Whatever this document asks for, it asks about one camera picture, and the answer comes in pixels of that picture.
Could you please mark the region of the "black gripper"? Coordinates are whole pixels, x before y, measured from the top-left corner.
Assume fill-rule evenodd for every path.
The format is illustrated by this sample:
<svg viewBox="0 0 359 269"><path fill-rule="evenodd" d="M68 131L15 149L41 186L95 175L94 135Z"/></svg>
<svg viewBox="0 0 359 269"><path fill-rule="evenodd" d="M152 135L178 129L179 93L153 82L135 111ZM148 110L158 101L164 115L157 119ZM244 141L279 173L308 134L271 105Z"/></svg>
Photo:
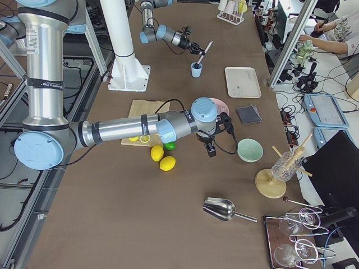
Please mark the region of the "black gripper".
<svg viewBox="0 0 359 269"><path fill-rule="evenodd" d="M202 55L203 48L195 42L190 42L190 39L185 33L180 36L180 41L177 45L181 49L188 49L191 54Z"/></svg>
<svg viewBox="0 0 359 269"><path fill-rule="evenodd" d="M197 139L202 142L204 145L206 145L206 150L209 155L209 157L213 157L216 155L216 148L214 146L214 136L211 134L207 134L206 132L203 132L199 130L196 132Z"/></svg>

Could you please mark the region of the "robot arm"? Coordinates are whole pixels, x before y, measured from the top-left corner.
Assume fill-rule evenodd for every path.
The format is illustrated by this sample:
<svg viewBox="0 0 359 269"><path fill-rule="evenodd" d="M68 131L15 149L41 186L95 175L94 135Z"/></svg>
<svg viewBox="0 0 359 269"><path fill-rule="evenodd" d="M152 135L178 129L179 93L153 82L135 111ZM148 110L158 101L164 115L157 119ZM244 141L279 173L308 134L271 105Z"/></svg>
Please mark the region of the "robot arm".
<svg viewBox="0 0 359 269"><path fill-rule="evenodd" d="M140 12L142 14L142 32L140 41L143 44L149 44L158 40L164 40L183 50L188 49L191 54L205 55L205 50L196 42L190 40L192 32L190 26L185 26L181 31L174 31L166 25L159 24L153 15L156 8L172 5L173 1L168 0L146 0L140 1Z"/></svg>

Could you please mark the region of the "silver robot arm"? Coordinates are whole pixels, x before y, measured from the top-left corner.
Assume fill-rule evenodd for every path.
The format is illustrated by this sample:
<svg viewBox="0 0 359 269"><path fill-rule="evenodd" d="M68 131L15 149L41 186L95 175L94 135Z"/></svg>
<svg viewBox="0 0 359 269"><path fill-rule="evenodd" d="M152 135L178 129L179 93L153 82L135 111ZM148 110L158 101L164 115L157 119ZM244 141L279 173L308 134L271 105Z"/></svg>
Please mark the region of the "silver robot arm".
<svg viewBox="0 0 359 269"><path fill-rule="evenodd" d="M29 114L15 142L18 160L35 170L62 165L74 151L103 142L157 134L164 143L196 134L209 140L219 129L213 101L191 108L107 122L69 122L63 113L63 36L67 30L92 34L84 1L18 1L26 27Z"/></svg>

